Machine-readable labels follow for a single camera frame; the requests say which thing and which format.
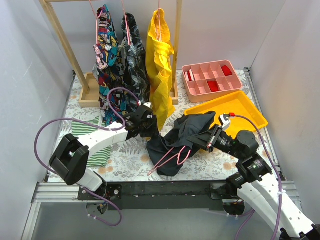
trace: pink compartment box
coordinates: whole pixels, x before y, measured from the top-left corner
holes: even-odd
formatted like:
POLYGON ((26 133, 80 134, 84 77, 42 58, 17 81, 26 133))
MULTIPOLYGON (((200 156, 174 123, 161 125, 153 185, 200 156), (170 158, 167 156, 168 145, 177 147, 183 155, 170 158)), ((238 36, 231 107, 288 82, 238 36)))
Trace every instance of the pink compartment box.
POLYGON ((182 67, 183 83, 192 103, 206 102, 230 93, 239 91, 242 82, 238 78, 234 67, 228 60, 204 62, 182 67), (223 66, 227 66, 232 75, 225 76, 222 71, 223 66), (194 81, 189 81, 186 72, 192 70, 194 81), (209 81, 217 82, 219 91, 211 92, 209 81))

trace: black garment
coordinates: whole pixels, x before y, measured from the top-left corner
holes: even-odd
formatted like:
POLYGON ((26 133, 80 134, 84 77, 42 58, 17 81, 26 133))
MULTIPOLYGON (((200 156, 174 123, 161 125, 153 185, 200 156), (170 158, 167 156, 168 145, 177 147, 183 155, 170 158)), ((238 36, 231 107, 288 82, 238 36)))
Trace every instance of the black garment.
MULTIPOLYGON (((124 41, 125 52, 125 70, 123 74, 124 87, 132 91, 142 104, 149 101, 150 98, 150 83, 147 78, 146 69, 146 50, 142 44, 142 40, 139 33, 139 28, 136 23, 135 17, 127 13, 126 19, 128 28, 130 31, 130 42, 128 45, 127 29, 125 17, 122 19, 122 33, 124 41)), ((137 110, 136 100, 130 95, 126 95, 127 105, 129 103, 131 109, 127 111, 129 113, 137 110)))
MULTIPOLYGON (((186 146, 186 148, 180 155, 180 162, 186 158, 189 150, 191 150, 189 158, 195 155, 200 148, 194 146, 187 138, 209 130, 210 125, 215 120, 215 115, 216 112, 210 111, 205 114, 183 116, 174 121, 173 129, 165 137, 160 135, 153 136, 146 144, 146 149, 148 150, 152 163, 156 165, 172 147, 174 147, 174 149, 162 160, 162 163, 178 154, 184 146, 186 146)), ((173 177, 179 172, 182 166, 183 164, 177 165, 177 158, 175 157, 158 168, 157 173, 159 175, 173 177)))

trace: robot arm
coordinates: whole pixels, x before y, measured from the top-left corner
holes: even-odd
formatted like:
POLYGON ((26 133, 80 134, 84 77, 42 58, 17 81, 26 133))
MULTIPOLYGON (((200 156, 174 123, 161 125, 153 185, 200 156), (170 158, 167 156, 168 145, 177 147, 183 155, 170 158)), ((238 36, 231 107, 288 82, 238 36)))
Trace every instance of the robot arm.
POLYGON ((259 144, 255 135, 247 130, 240 131, 236 138, 228 136, 224 130, 230 125, 230 115, 219 116, 221 125, 215 124, 207 132, 189 137, 199 148, 212 152, 217 148, 238 159, 238 172, 226 179, 235 193, 274 229, 277 221, 279 194, 282 194, 282 208, 278 236, 283 240, 319 240, 320 226, 316 226, 292 202, 282 190, 269 165, 257 153, 259 144))
MULTIPOLYGON (((123 118, 125 127, 117 131, 97 130, 79 137, 65 135, 53 153, 49 165, 67 185, 78 184, 99 196, 105 196, 108 184, 98 174, 87 169, 88 159, 102 149, 138 135, 147 138, 159 134, 157 117, 153 115, 150 103, 139 106, 135 113, 123 118)), ((121 123, 114 122, 108 129, 118 129, 121 126, 121 123)))

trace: yellow garment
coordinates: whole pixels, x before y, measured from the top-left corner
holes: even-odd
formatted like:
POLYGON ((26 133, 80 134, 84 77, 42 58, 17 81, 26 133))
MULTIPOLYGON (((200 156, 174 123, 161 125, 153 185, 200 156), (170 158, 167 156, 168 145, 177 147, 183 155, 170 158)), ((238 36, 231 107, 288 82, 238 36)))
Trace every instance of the yellow garment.
POLYGON ((157 32, 160 32, 157 10, 153 13, 148 28, 145 64, 151 85, 150 102, 160 131, 166 119, 174 113, 175 107, 170 97, 173 85, 170 55, 174 54, 174 48, 170 43, 170 30, 165 21, 165 12, 163 9, 159 11, 162 41, 157 39, 157 32))

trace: clothes hanger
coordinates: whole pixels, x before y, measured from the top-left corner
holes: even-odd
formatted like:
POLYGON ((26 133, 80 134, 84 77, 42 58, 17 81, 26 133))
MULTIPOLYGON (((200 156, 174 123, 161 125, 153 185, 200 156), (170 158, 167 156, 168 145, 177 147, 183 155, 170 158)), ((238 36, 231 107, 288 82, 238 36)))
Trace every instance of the clothes hanger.
MULTIPOLYGON (((100 12, 99 16, 96 14, 96 11, 94 9, 94 6, 92 5, 91 0, 89 0, 89 3, 91 5, 91 9, 93 12, 93 15, 95 17, 95 40, 96 40, 96 44, 98 44, 98 19, 101 17, 102 11, 100 12)), ((130 31, 129 31, 129 27, 128 27, 128 21, 127 21, 127 15, 126 15, 126 11, 125 11, 125 4, 124 4, 124 0, 121 0, 122 3, 122 10, 123 10, 123 14, 124 14, 124 20, 125 20, 125 28, 126 28, 126 35, 128 38, 128 45, 131 45, 131 39, 130 39, 130 31)))
POLYGON ((126 28, 126 36, 127 36, 127 39, 128 39, 128 45, 131 46, 130 30, 129 30, 129 27, 128 27, 127 14, 126 14, 126 11, 125 11, 124 0, 121 0, 121 3, 122 3, 123 14, 124 14, 124 21, 125 21, 125 28, 126 28))
POLYGON ((100 12, 99 16, 97 16, 96 11, 94 10, 94 6, 92 5, 91 0, 89 0, 91 5, 91 9, 95 18, 95 43, 98 44, 98 19, 100 18, 102 11, 100 12))
POLYGON ((160 24, 160 0, 158 0, 158 20, 159 20, 159 35, 158 35, 158 40, 160 39, 160 42, 162 42, 161 24, 160 24))
POLYGON ((181 154, 181 152, 182 152, 185 148, 186 148, 186 146, 184 146, 184 147, 180 150, 179 153, 177 153, 176 155, 172 156, 172 157, 169 158, 167 161, 165 161, 165 162, 162 163, 160 166, 158 166, 158 165, 161 163, 161 161, 162 161, 169 153, 171 153, 171 151, 174 149, 174 147, 171 148, 171 149, 163 156, 163 158, 161 158, 161 159, 156 163, 156 165, 154 165, 154 167, 148 172, 148 176, 150 176, 151 174, 153 174, 154 171, 156 171, 157 169, 161 168, 163 165, 165 165, 166 163, 168 163, 169 161, 171 161, 171 160, 174 159, 175 157, 177 157, 176 164, 177 164, 177 165, 182 165, 182 164, 188 159, 188 157, 189 157, 189 155, 190 155, 190 153, 191 153, 191 149, 190 149, 190 150, 188 151, 188 154, 186 155, 185 159, 184 159, 182 162, 180 162, 180 154, 181 154))

